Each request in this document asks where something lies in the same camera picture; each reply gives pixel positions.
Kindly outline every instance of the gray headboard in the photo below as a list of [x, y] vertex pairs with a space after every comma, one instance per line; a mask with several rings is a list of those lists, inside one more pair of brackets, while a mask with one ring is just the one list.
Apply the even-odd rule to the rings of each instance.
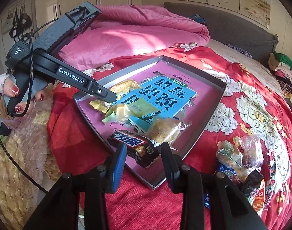
[[170, 12], [192, 17], [205, 18], [212, 39], [247, 50], [253, 59], [268, 67], [268, 58], [278, 44], [277, 35], [272, 35], [261, 27], [231, 13], [206, 6], [185, 3], [164, 2]]

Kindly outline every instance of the beige fuzzy blanket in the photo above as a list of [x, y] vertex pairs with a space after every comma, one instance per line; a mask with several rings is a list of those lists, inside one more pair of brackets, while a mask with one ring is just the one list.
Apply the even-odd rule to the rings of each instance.
[[[11, 132], [6, 149], [20, 167], [39, 184], [44, 169], [57, 179], [59, 170], [48, 148], [47, 122], [51, 114], [51, 87], [18, 129]], [[11, 163], [0, 148], [0, 218], [8, 229], [22, 229], [36, 208], [38, 189]]]

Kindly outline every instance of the tray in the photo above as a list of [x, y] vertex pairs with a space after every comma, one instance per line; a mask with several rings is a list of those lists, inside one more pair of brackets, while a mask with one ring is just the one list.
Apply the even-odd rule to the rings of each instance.
[[[129, 92], [116, 103], [130, 103], [138, 97], [143, 97], [160, 108], [158, 110], [160, 117], [174, 117], [182, 110], [186, 114], [185, 119], [192, 121], [192, 125], [172, 145], [172, 151], [180, 155], [182, 159], [186, 157], [203, 133], [226, 88], [224, 82], [212, 75], [164, 55], [133, 64], [97, 82], [110, 88], [127, 79], [137, 81], [142, 88]], [[142, 118], [131, 117], [128, 122], [130, 124], [104, 124], [100, 122], [104, 114], [89, 104], [96, 97], [85, 92], [78, 92], [73, 95], [73, 98], [88, 124], [113, 152], [116, 148], [107, 141], [110, 135], [121, 129], [145, 132], [152, 122], [152, 116], [158, 114], [151, 113]], [[151, 189], [157, 188], [166, 179], [161, 157], [145, 169], [133, 158], [127, 156], [126, 166]]]

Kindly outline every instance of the finger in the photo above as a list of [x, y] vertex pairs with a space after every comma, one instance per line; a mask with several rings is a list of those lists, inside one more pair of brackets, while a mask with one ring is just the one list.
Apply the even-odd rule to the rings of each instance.
[[16, 84], [11, 80], [10, 77], [7, 77], [3, 86], [3, 93], [9, 97], [16, 97], [19, 95], [19, 88]]
[[[30, 113], [34, 110], [34, 107], [35, 107], [35, 103], [34, 101], [32, 100], [30, 102], [30, 105], [29, 105], [29, 108], [27, 110], [26, 113]], [[26, 108], [26, 102], [21, 102], [21, 103], [18, 103], [15, 107], [15, 111], [17, 112], [17, 114], [21, 114], [22, 112], [24, 112], [24, 109]]]
[[43, 101], [44, 97], [45, 97], [45, 95], [44, 95], [44, 91], [43, 90], [38, 91], [37, 93], [35, 93], [35, 100], [37, 102]]

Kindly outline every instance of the chocolate bar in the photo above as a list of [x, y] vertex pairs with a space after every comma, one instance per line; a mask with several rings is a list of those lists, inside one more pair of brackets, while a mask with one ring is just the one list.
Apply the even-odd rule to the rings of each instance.
[[127, 155], [134, 158], [141, 167], [148, 169], [160, 156], [156, 141], [126, 130], [119, 130], [108, 138], [108, 142], [117, 148], [120, 142], [127, 146]]

